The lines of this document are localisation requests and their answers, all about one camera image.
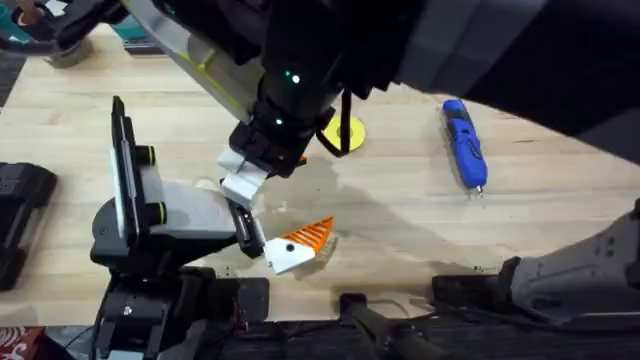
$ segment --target white object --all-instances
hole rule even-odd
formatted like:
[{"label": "white object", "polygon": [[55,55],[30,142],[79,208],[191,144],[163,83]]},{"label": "white object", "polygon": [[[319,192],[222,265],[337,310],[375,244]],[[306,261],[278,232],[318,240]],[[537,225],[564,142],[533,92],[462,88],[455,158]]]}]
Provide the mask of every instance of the white object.
[{"label": "white object", "polygon": [[185,240],[226,239],[236,233],[229,205],[221,193],[162,181],[157,166],[140,172],[146,202],[164,202],[167,208],[167,223],[152,226],[151,233]]},{"label": "white object", "polygon": [[269,267],[276,274],[291,270],[316,256],[312,248],[282,238],[267,241],[263,249]]},{"label": "white object", "polygon": [[227,148],[220,154],[218,164],[230,172],[222,181],[222,193],[247,209],[269,173]]}]

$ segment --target yellow object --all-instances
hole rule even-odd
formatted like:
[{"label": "yellow object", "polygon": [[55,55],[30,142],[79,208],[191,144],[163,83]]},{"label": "yellow object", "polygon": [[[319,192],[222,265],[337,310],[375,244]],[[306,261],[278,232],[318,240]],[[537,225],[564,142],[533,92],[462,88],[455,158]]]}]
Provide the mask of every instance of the yellow object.
[{"label": "yellow object", "polygon": [[[351,127],[351,141],[349,142],[349,152],[359,148],[364,143],[364,138],[366,135],[366,131],[364,129],[364,124],[360,119],[355,116],[352,116],[349,119],[349,125]],[[331,145],[333,145],[336,149],[340,149],[340,116],[334,116],[331,121],[329,121],[329,125],[322,131],[324,137],[329,140]]]}]

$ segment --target wooden tabletop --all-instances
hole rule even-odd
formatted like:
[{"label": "wooden tabletop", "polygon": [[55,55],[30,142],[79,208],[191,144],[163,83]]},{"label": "wooden tabletop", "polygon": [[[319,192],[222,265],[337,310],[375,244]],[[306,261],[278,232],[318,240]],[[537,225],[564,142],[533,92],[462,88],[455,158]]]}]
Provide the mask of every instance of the wooden tabletop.
[{"label": "wooden tabletop", "polygon": [[[84,63],[56,70],[29,59],[0,115],[0,160],[59,176],[0,325],[93,322],[108,271],[91,262],[91,222],[112,196],[110,107],[119,95],[139,143],[156,146],[166,180],[213,182],[236,121],[167,58],[130,57],[107,27]],[[343,292],[365,292],[390,316],[423,313],[432,276],[494,272],[513,255],[583,239],[628,211],[640,168],[529,121],[468,103],[489,165],[484,198],[469,198],[438,108],[445,96],[392,86],[357,101],[363,147],[337,160],[316,141],[309,164],[267,182],[257,201],[267,236],[335,216],[327,262],[275,276],[236,248],[199,260],[271,282],[270,318],[335,317]]]}]

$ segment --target cable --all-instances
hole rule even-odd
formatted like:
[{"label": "cable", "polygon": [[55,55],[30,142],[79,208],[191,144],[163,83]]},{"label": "cable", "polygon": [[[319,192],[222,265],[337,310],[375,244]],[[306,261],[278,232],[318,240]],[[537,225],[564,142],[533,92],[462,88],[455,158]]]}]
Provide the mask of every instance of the cable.
[{"label": "cable", "polygon": [[78,340],[82,335],[86,334],[87,331],[93,329],[93,325],[88,326],[86,329],[80,331],[78,333],[78,335],[74,336],[71,340],[69,340],[69,342],[67,342],[67,344],[65,346],[62,347],[62,349],[67,350],[69,348],[69,346],[71,346],[71,344],[73,344],[74,342],[76,342],[76,340]]},{"label": "cable", "polygon": [[347,88],[342,92],[342,109],[340,112],[339,153],[344,156],[351,150],[351,90]]},{"label": "cable", "polygon": [[485,318],[489,318],[498,322],[502,322],[509,325],[514,325],[517,327],[522,327],[526,329],[540,330],[540,331],[549,331],[555,333],[564,333],[564,334],[577,334],[577,335],[624,335],[624,334],[637,334],[640,332],[640,327],[632,326],[632,327],[621,327],[621,328],[602,328],[602,329],[589,329],[589,328],[575,328],[575,327],[563,327],[552,324],[538,323],[530,320],[519,319],[512,316],[501,315],[492,313],[489,311],[479,310],[479,309],[471,309],[467,307],[459,307],[453,308],[448,307],[447,311],[452,312],[456,315],[464,315],[473,314],[482,316]]},{"label": "cable", "polygon": [[278,326],[278,328],[280,329],[280,331],[284,336],[283,335],[238,336],[236,334],[236,337],[234,339],[240,340],[240,341],[289,341],[295,337],[299,337],[299,336],[303,336],[316,331],[321,331],[321,330],[331,328],[333,326],[340,324],[340,322],[338,320],[333,320],[329,322],[323,322],[322,324],[302,328],[302,321],[300,321],[294,326],[294,329],[291,330],[290,332],[287,332],[284,328],[282,328],[280,323],[276,322],[275,324]]}]

